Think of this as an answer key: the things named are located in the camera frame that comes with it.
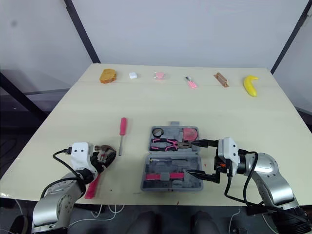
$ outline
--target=bread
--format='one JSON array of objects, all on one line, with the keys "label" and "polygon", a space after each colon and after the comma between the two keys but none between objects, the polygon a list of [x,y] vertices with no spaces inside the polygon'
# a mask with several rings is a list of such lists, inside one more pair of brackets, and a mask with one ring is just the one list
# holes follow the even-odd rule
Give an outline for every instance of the bread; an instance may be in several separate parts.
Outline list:
[{"label": "bread", "polygon": [[99,78],[99,81],[104,84],[113,82],[114,80],[116,80],[116,71],[113,69],[104,69]]}]

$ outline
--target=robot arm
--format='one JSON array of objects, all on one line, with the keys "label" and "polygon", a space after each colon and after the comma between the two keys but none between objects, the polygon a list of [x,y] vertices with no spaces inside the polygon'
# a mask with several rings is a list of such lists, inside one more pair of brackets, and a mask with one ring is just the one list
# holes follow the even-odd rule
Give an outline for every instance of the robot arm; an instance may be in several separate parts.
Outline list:
[{"label": "robot arm", "polygon": [[[248,176],[252,171],[255,154],[239,150],[237,144],[230,137],[216,141],[199,140],[191,142],[191,144],[199,147],[213,146],[217,148],[214,158],[215,174],[207,175],[204,171],[187,170],[199,179],[220,183],[220,173],[226,173],[229,181],[231,181],[230,177],[236,174]],[[257,185],[265,205],[264,208],[274,210],[273,221],[279,233],[312,233],[311,225],[306,220],[303,210],[300,209],[290,185],[280,174],[276,160],[265,153],[257,155],[258,159],[252,179]]]},{"label": "robot arm", "polygon": [[71,172],[47,186],[34,208],[32,233],[66,233],[74,203],[83,196],[85,185],[95,180],[104,170],[103,166],[108,167],[116,157],[112,147],[105,146],[102,150],[110,151],[102,162],[98,161],[98,152],[93,153],[93,145],[86,142],[74,143],[64,150],[71,154],[71,163],[79,179]]}]

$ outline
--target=white cube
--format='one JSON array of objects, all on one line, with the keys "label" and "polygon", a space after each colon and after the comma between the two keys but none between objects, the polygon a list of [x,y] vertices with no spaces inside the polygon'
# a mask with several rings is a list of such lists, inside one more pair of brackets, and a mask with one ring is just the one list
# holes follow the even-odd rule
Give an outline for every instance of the white cube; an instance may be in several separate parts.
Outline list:
[{"label": "white cube", "polygon": [[129,77],[130,77],[130,79],[136,79],[137,78],[137,74],[135,72],[130,72],[129,73]]}]

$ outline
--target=black ring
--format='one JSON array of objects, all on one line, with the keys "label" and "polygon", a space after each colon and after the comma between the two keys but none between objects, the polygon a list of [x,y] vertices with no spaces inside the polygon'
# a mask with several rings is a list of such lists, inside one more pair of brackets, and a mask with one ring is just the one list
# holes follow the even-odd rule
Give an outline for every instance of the black ring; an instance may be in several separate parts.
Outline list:
[{"label": "black ring", "polygon": [[[157,130],[157,132],[160,130],[160,135],[155,135],[155,130]],[[164,130],[162,130],[161,128],[154,128],[152,130],[152,134],[155,138],[160,138],[162,135],[164,135]]]}]

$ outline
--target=toolbox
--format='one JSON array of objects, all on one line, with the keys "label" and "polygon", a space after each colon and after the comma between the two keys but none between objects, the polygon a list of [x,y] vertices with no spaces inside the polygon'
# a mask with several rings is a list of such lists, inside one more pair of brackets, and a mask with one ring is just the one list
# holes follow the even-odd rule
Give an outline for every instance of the toolbox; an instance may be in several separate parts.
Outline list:
[{"label": "toolbox", "polygon": [[202,180],[185,172],[187,169],[201,170],[199,147],[184,140],[186,129],[195,130],[193,140],[198,140],[198,128],[194,126],[171,122],[169,126],[152,127],[141,190],[194,192],[203,189]]}]

